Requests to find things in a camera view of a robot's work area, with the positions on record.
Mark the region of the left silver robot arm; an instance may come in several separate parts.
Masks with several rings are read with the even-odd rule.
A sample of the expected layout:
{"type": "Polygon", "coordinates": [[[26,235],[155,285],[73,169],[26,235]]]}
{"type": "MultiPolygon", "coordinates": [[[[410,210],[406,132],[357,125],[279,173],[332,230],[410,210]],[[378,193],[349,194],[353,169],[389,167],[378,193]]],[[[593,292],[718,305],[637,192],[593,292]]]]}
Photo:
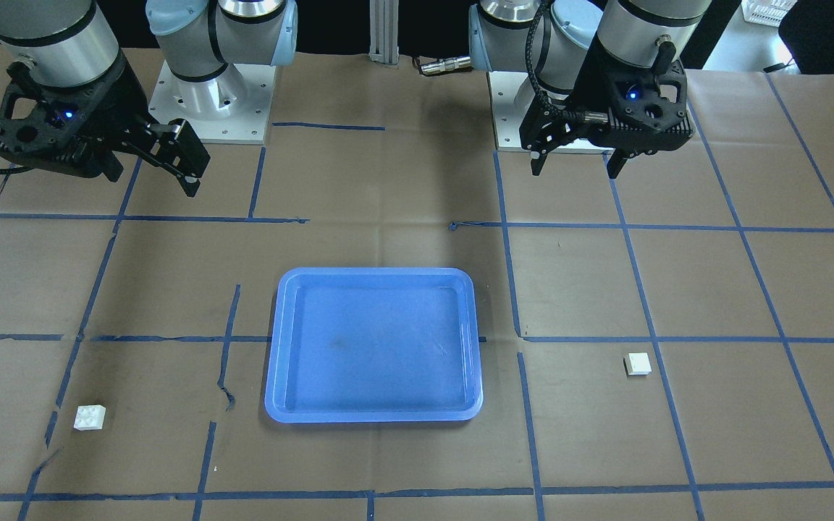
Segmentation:
{"type": "Polygon", "coordinates": [[[694,135],[682,50],[708,1],[477,1],[474,69],[526,76],[518,144],[539,175],[578,140],[609,148],[609,178],[630,159],[677,151],[694,135]]]}

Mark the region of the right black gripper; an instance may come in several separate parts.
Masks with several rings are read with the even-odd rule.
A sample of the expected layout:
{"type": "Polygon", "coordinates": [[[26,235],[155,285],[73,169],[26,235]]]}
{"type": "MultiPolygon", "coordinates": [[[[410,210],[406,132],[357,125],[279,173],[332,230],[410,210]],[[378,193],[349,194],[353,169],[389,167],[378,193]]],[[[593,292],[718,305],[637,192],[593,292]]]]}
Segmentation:
{"type": "Polygon", "coordinates": [[[141,83],[125,55],[95,80],[49,87],[25,62],[7,67],[11,78],[0,106],[0,157],[33,169],[118,182],[125,168],[116,152],[165,169],[186,197],[198,194],[211,161],[185,119],[156,123],[141,83]]]}

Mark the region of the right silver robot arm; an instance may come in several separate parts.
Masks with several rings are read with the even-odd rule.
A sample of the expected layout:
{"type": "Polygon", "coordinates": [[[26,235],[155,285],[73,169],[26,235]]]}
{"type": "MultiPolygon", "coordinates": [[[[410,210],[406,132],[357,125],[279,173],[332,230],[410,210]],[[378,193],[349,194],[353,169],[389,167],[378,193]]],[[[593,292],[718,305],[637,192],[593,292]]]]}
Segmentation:
{"type": "Polygon", "coordinates": [[[297,49],[295,1],[148,1],[150,32],[169,70],[163,112],[148,102],[96,1],[0,1],[0,44],[12,60],[0,106],[0,175],[30,169],[116,182],[117,155],[165,169],[194,197],[206,142],[252,142],[264,128],[255,70],[297,49]]]}

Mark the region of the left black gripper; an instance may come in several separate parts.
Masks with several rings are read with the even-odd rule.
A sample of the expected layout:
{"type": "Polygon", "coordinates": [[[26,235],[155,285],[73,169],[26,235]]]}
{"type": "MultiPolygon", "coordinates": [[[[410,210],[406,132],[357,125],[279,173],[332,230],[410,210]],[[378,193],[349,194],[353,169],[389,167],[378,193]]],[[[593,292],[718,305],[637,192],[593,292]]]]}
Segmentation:
{"type": "Polygon", "coordinates": [[[615,180],[642,153],[676,151],[694,135],[686,108],[686,73],[674,44],[652,44],[649,65],[633,66],[602,44],[590,46],[573,91],[563,101],[533,101],[520,125],[521,145],[539,176],[547,155],[586,139],[615,149],[607,174],[615,180]]]}

